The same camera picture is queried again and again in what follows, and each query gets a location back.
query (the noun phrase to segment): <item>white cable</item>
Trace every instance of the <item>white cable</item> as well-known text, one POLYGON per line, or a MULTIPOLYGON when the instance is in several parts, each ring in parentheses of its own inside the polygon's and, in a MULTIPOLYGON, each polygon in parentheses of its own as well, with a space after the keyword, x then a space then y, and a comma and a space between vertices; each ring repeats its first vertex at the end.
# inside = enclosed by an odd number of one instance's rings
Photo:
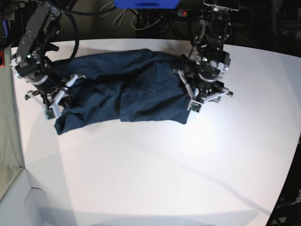
POLYGON ((110 3, 108 3, 108 4, 106 4, 104 7, 102 7, 102 8, 99 10, 99 16, 100 16, 100 17, 105 17, 105 16, 107 16, 108 14, 111 13, 111 11, 109 11, 109 12, 107 12, 106 14, 101 14, 101 12, 102 12, 105 8, 109 7, 110 5, 112 5, 111 8, 113 8, 113 7, 115 6, 115 2, 112 1, 112 2, 110 2, 110 3))
POLYGON ((123 10, 122 13, 120 13, 120 14, 115 18, 115 20, 113 21, 113 27, 116 27, 116 28, 120 27, 121 24, 122 24, 122 22, 123 22, 123 20, 124 20, 124 17, 126 16, 126 14, 127 14, 127 9, 123 10))
MULTIPOLYGON (((105 6, 103 6, 100 10, 99 10, 99 16, 101 16, 101 17, 106 17, 106 16, 108 16, 110 13, 111 13, 111 11, 110 12, 107 12, 106 14, 101 14, 101 12, 103 11, 103 10, 105 10, 106 8, 108 8, 108 7, 110 7, 111 6, 111 8, 113 8, 114 6, 115 6, 115 2, 114 1, 112 1, 112 2, 110 2, 110 3, 108 3, 108 4, 106 4, 105 6)), ((118 28, 118 27, 120 27, 121 25, 122 25, 122 22, 123 22, 123 20, 124 20, 124 17, 126 16, 126 14, 127 14, 127 9, 124 9, 115 19, 114 19, 114 21, 113 21, 113 24, 112 24, 112 26, 113 27, 116 27, 116 28, 118 28)))
POLYGON ((148 29, 148 28, 150 28, 150 27, 156 25, 157 23, 159 23, 159 22, 161 21, 161 19, 163 18, 163 16, 160 17, 159 20, 157 20, 156 22, 154 22, 154 23, 152 23, 151 25, 146 26, 146 27, 144 27, 144 28, 135 28, 134 25, 133 25, 133 21, 134 21, 135 17, 136 17, 136 16, 134 16, 133 19, 132 19, 132 21, 131 21, 131 26, 132 26, 132 28, 133 28, 134 30, 136 30, 136 31, 146 30, 146 29, 148 29))

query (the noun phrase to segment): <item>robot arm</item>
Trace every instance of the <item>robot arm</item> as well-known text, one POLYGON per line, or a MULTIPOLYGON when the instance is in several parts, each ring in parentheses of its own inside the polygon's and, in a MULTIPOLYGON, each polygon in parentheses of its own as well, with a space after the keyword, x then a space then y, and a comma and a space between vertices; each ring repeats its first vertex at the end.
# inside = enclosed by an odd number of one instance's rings
POLYGON ((190 52, 192 53, 194 48, 198 52, 195 65, 186 67, 185 71, 175 71, 185 84, 191 98, 188 110, 196 112, 199 112, 201 106, 207 102, 219 102, 222 96, 233 95, 222 82, 218 81, 228 71, 231 62, 229 53, 223 51, 224 42, 231 35, 227 9, 213 8, 211 20, 201 20, 200 26, 200 35, 194 41, 190 52), (204 44, 202 40, 206 33, 206 27, 209 28, 210 33, 204 44), (197 89, 196 94, 192 93, 190 86, 197 89))
MULTIPOLYGON (((59 106, 70 106, 71 104, 70 87, 77 79, 85 77, 82 75, 57 76, 52 73, 55 71, 56 65, 45 57, 47 51, 58 51, 59 48, 50 42, 59 32, 59 19, 62 11, 64 12, 63 7, 70 11, 74 3, 75 0, 62 0, 59 7, 56 8, 48 1, 40 2, 20 40, 15 55, 16 65, 12 66, 17 77, 25 79, 37 89, 28 92, 25 99, 34 98, 40 103, 46 119, 61 116, 59 106), (36 95, 41 95, 43 103, 35 97, 36 95)), ((77 36, 75 20, 71 15, 67 14, 67 16, 70 18, 77 36)), ((193 41, 194 45, 190 52, 190 55, 193 50, 198 52, 197 61, 190 63, 189 56, 185 70, 175 71, 185 84, 191 98, 188 110, 199 112, 201 106, 209 101, 219 102, 224 95, 232 96, 232 92, 218 81, 227 72, 230 65, 230 55, 223 51, 224 42, 230 33, 231 25, 227 8, 213 6, 211 19, 200 21, 200 34, 193 41), (206 27, 209 28, 210 33, 208 40, 204 43, 206 27), (195 87, 197 92, 193 93, 191 87, 195 87)), ((78 46, 79 41, 76 38, 75 48, 69 60, 75 57, 78 46)))
MULTIPOLYGON (((73 5, 75 1, 65 1, 65 5, 73 5)), ((15 55, 16 65, 12 66, 15 76, 30 82, 37 91, 30 91, 25 95, 25 99, 34 98, 36 102, 43 106, 43 113, 46 119, 58 118, 61 116, 59 105, 70 104, 69 88, 76 79, 82 78, 79 75, 57 76, 52 71, 55 69, 54 62, 45 57, 47 51, 58 51, 59 48, 51 44, 51 39, 55 37, 59 30, 59 19, 62 13, 60 10, 41 2, 35 13, 30 18, 26 26, 26 32, 20 40, 17 53, 15 55), (41 95, 43 103, 35 96, 41 95)), ((77 27, 71 15, 67 15, 72 24, 77 27)), ((69 60, 75 57, 78 50, 79 41, 76 41, 74 51, 69 60)))

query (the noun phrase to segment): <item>white table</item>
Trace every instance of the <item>white table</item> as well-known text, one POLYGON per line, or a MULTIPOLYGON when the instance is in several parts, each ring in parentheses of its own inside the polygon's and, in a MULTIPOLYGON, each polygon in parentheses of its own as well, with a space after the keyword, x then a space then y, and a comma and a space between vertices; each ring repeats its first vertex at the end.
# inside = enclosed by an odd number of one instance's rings
MULTIPOLYGON (((52 60, 68 58, 60 42, 52 60)), ((186 41, 85 40, 78 56, 150 48, 187 53, 186 41)), ((93 124, 57 136, 15 79, 25 165, 58 225, 264 226, 301 132, 301 60, 225 46, 233 98, 173 121, 93 124)))

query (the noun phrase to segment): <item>navy towel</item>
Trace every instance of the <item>navy towel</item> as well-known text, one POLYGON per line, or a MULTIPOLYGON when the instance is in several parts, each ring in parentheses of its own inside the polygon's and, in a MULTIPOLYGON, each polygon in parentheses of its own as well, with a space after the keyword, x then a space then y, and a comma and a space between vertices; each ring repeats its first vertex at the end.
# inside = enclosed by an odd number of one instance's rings
POLYGON ((185 124, 190 99, 173 69, 180 57, 148 49, 78 57, 61 75, 83 74, 72 87, 74 106, 55 122, 58 135, 107 120, 162 121, 185 124))

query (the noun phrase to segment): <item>dark blue fabric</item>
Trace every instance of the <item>dark blue fabric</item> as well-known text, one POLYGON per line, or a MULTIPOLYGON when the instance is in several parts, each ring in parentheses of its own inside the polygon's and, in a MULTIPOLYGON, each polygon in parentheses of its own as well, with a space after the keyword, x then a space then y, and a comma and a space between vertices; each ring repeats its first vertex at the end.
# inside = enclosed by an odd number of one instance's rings
POLYGON ((72 88, 72 108, 56 120, 58 135, 107 120, 162 121, 185 124, 189 98, 173 69, 183 69, 179 57, 147 49, 89 55, 74 59, 61 75, 83 74, 72 88))

